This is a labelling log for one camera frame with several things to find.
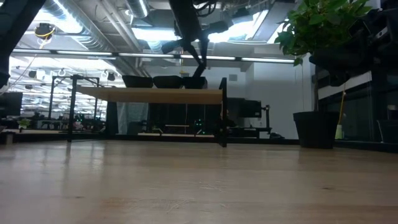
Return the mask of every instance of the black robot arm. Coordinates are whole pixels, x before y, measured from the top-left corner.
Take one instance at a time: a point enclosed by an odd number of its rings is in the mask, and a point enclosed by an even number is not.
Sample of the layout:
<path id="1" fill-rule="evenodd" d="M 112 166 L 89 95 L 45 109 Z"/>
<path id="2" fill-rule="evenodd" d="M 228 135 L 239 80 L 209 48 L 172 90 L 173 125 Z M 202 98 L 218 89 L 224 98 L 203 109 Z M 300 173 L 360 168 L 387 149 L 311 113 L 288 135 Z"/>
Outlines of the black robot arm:
<path id="1" fill-rule="evenodd" d="M 175 19 L 175 33 L 178 34 L 181 39 L 164 44 L 162 46 L 162 51 L 164 54 L 167 54 L 177 47 L 182 47 L 184 51 L 187 51 L 198 62 L 199 66 L 193 74 L 193 77 L 200 77 L 207 66 L 208 35 L 216 32 L 224 32 L 228 30 L 228 25 L 223 21 L 219 21 L 210 24 L 208 29 L 202 30 L 197 10 L 191 1 L 169 0 L 169 3 Z M 191 44 L 195 40 L 199 40 L 200 42 L 201 58 Z"/>

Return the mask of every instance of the black pole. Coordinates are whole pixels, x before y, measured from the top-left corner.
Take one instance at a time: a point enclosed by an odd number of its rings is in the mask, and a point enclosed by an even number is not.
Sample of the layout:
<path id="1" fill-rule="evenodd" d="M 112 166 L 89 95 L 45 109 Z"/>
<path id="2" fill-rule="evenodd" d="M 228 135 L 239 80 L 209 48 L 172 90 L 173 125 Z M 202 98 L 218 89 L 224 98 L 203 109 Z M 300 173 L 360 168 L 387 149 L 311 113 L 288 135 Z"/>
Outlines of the black pole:
<path id="1" fill-rule="evenodd" d="M 97 88 L 100 87 L 100 78 L 97 79 Z M 92 132 L 97 130 L 97 105 L 98 105 L 98 98 L 95 98 L 95 105 L 94 105 L 94 123 L 93 123 L 93 130 Z"/>
<path id="2" fill-rule="evenodd" d="M 227 105 L 228 104 L 228 98 L 226 96 L 226 78 L 223 78 L 221 80 L 220 88 L 223 91 L 223 101 L 222 101 L 222 104 L 221 104 L 221 107 L 222 107 L 222 110 L 223 110 L 223 114 L 222 114 L 223 121 L 221 122 L 223 132 L 221 133 L 220 145 L 222 147 L 226 147 L 226 140 L 227 140 L 227 137 L 228 137 L 228 130 L 227 130 L 227 126 L 226 126 L 227 125 L 227 121 L 226 121 L 227 117 L 226 117 L 226 115 L 227 115 L 227 109 L 228 109 L 228 105 Z"/>
<path id="3" fill-rule="evenodd" d="M 73 138 L 73 120 L 75 119 L 75 102 L 76 102 L 76 89 L 77 89 L 78 78 L 79 78 L 78 75 L 72 76 L 72 97 L 70 98 L 68 142 L 72 142 Z"/>
<path id="4" fill-rule="evenodd" d="M 100 87 L 100 78 L 96 78 L 97 79 L 97 88 Z M 95 98 L 95 105 L 94 105 L 94 121 L 95 118 L 97 117 L 97 105 L 98 105 L 98 98 Z"/>
<path id="5" fill-rule="evenodd" d="M 51 94 L 50 94 L 50 106 L 49 106 L 49 120 L 51 119 L 51 112 L 52 112 L 52 100 L 54 97 L 54 84 L 55 84 L 55 79 L 56 77 L 52 77 L 52 82 L 51 82 Z"/>
<path id="6" fill-rule="evenodd" d="M 270 106 L 269 105 L 266 105 L 266 125 L 267 125 L 267 128 L 269 129 L 269 109 L 270 109 Z"/>

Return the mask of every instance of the ceiling light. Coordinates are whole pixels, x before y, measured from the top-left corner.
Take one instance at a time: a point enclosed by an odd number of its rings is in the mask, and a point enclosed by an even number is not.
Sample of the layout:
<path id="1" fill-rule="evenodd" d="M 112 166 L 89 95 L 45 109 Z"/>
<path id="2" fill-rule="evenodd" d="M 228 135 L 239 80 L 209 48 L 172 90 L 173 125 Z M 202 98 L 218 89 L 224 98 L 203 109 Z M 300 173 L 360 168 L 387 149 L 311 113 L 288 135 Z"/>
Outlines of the ceiling light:
<path id="1" fill-rule="evenodd" d="M 293 63 L 294 60 L 281 58 L 242 58 L 242 62 Z"/>
<path id="2" fill-rule="evenodd" d="M 58 50 L 58 54 L 66 55 L 90 55 L 90 56 L 112 56 L 110 52 L 84 52 L 84 51 L 72 51 L 72 50 Z"/>
<path id="3" fill-rule="evenodd" d="M 108 80 L 109 81 L 115 81 L 114 73 L 113 72 L 108 72 Z"/>
<path id="4" fill-rule="evenodd" d="M 59 76 L 64 76 L 66 74 L 66 71 L 64 69 L 59 70 L 58 75 Z"/>
<path id="5" fill-rule="evenodd" d="M 168 54 L 144 54 L 144 53 L 120 53 L 122 57 L 147 57 L 147 58 L 174 58 L 174 55 Z"/>
<path id="6" fill-rule="evenodd" d="M 51 54 L 49 50 L 34 50 L 34 49 L 14 49 L 12 53 L 23 53 L 23 54 Z"/>
<path id="7" fill-rule="evenodd" d="M 275 30 L 275 32 L 272 34 L 272 36 L 271 36 L 271 37 L 269 38 L 269 40 L 267 41 L 268 44 L 274 44 L 274 43 L 275 43 L 275 40 L 276 40 L 276 38 L 278 37 L 278 33 L 282 32 L 283 26 L 284 26 L 284 24 L 279 25 L 279 27 Z M 290 24 L 287 25 L 287 26 L 285 27 L 285 29 L 283 29 L 283 31 L 287 31 L 287 28 L 288 28 L 289 26 L 290 26 Z"/>
<path id="8" fill-rule="evenodd" d="M 268 12 L 268 9 L 266 9 L 253 15 L 253 18 L 255 18 L 255 22 L 253 24 L 252 30 L 246 35 L 245 40 L 252 39 L 254 37 L 256 32 L 259 30 L 262 22 L 264 22 L 264 19 L 266 18 Z"/>
<path id="9" fill-rule="evenodd" d="M 224 57 L 224 56 L 207 56 L 209 60 L 235 60 L 235 57 Z"/>
<path id="10" fill-rule="evenodd" d="M 158 40 L 177 40 L 173 29 L 140 29 L 132 28 L 134 35 L 139 40 L 158 41 Z"/>

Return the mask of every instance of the desk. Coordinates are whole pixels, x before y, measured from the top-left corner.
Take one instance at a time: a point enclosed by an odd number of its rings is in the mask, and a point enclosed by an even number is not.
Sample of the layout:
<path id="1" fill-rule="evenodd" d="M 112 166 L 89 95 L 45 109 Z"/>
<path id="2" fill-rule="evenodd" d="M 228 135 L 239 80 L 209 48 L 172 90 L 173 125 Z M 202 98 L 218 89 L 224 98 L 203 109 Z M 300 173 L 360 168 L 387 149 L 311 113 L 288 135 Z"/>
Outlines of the desk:
<path id="1" fill-rule="evenodd" d="M 96 99 L 108 102 L 141 102 L 141 103 L 181 103 L 219 105 L 222 107 L 223 123 L 219 144 L 227 145 L 226 113 L 227 113 L 227 79 L 222 78 L 218 90 L 195 90 L 195 89 L 160 89 L 160 88 L 105 88 L 105 87 L 83 87 L 77 86 L 77 80 L 82 79 L 78 75 L 72 77 L 72 97 L 70 106 L 69 123 L 73 123 L 76 92 L 90 95 Z M 68 142 L 72 141 L 73 127 L 68 127 Z"/>

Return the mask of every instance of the black stand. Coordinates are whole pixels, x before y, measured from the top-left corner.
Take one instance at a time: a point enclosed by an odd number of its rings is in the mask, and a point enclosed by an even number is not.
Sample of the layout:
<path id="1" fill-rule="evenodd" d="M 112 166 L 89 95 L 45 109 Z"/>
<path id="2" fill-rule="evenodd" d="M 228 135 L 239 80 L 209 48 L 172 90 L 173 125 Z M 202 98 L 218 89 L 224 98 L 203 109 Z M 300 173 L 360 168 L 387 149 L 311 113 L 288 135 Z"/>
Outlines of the black stand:
<path id="1" fill-rule="evenodd" d="M 222 120 L 223 122 L 221 123 L 221 129 L 223 130 L 220 134 L 220 138 L 218 140 L 218 144 L 222 147 L 226 147 L 226 141 L 227 141 L 227 137 L 228 137 L 228 130 L 226 129 L 226 125 L 227 125 L 227 117 L 226 117 L 226 112 L 228 109 L 228 99 L 226 96 L 226 78 L 223 78 L 221 80 L 221 84 L 219 87 L 219 90 L 223 91 L 223 101 L 221 102 L 221 110 L 223 112 L 222 114 Z"/>
<path id="2" fill-rule="evenodd" d="M 53 94 L 54 94 L 54 88 L 58 85 L 55 84 L 55 79 L 61 78 L 64 80 L 65 78 L 71 78 L 72 79 L 72 96 L 70 98 L 70 111 L 69 111 L 69 125 L 68 125 L 68 142 L 72 142 L 73 139 L 73 121 L 75 119 L 75 103 L 76 103 L 76 92 L 77 92 L 77 80 L 86 80 L 89 81 L 90 83 L 96 85 L 97 87 L 103 85 L 100 85 L 100 78 L 89 78 L 89 77 L 83 77 L 81 75 L 72 75 L 71 77 L 60 77 L 60 76 L 54 76 L 52 77 L 52 83 L 51 83 L 51 95 L 50 95 L 50 106 L 49 106 L 49 119 L 51 119 L 51 112 L 52 112 L 52 103 L 53 103 Z M 94 120 L 96 118 L 96 112 L 97 112 L 97 104 L 98 104 L 98 99 L 95 98 L 95 110 L 94 110 Z"/>

